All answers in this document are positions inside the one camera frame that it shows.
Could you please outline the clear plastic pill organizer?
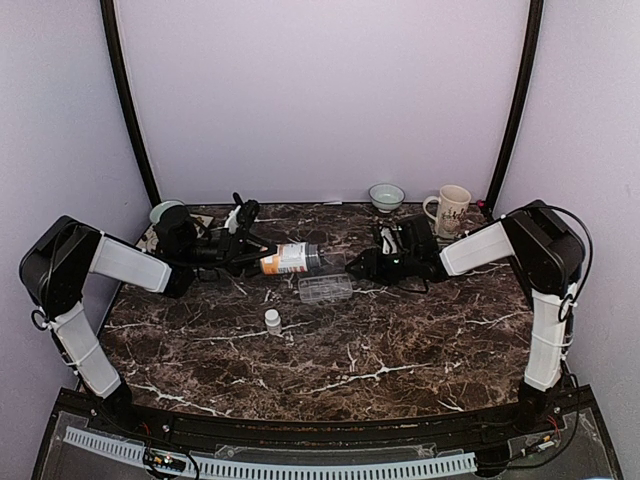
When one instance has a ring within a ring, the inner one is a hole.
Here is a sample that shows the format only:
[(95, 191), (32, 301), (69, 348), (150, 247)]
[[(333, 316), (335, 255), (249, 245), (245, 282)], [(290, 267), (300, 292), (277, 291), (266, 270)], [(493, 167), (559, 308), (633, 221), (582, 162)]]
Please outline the clear plastic pill organizer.
[(350, 299), (353, 286), (346, 272), (345, 254), (321, 253), (318, 267), (298, 275), (297, 290), (303, 304), (314, 305)]

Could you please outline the orange pill bottle grey cap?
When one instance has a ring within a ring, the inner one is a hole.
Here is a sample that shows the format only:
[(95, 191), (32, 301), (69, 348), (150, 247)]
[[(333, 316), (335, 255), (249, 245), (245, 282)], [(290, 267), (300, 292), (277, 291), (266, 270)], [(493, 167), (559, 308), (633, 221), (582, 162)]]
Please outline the orange pill bottle grey cap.
[(318, 246), (308, 242), (278, 245), (274, 254), (260, 260), (265, 275), (309, 273), (320, 266)]

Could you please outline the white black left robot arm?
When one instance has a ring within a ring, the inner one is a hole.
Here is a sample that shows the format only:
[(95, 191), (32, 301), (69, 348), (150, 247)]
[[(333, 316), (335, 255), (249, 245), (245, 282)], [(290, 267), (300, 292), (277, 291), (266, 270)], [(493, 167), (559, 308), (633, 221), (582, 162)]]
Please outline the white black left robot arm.
[(180, 298), (199, 270), (224, 269), (240, 275), (276, 252), (251, 231), (260, 205), (238, 200), (219, 230), (198, 221), (177, 200), (152, 208), (156, 234), (149, 252), (70, 216), (60, 217), (23, 257), (19, 278), (36, 309), (32, 319), (52, 333), (66, 364), (95, 397), (106, 401), (103, 421), (120, 436), (141, 427), (140, 412), (130, 406), (132, 394), (111, 364), (83, 305), (91, 274), (101, 275), (169, 298)]

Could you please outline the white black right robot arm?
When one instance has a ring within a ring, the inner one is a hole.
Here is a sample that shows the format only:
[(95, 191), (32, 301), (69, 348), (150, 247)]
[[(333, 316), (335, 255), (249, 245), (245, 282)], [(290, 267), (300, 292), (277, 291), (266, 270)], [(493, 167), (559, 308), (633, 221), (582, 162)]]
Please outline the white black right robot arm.
[(533, 324), (523, 383), (546, 392), (561, 379), (573, 341), (574, 308), (593, 262), (590, 236), (564, 221), (567, 210), (535, 200), (439, 247), (426, 219), (411, 216), (379, 226), (375, 246), (345, 267), (358, 280), (396, 286), (419, 278), (424, 286), (508, 260), (527, 296)]

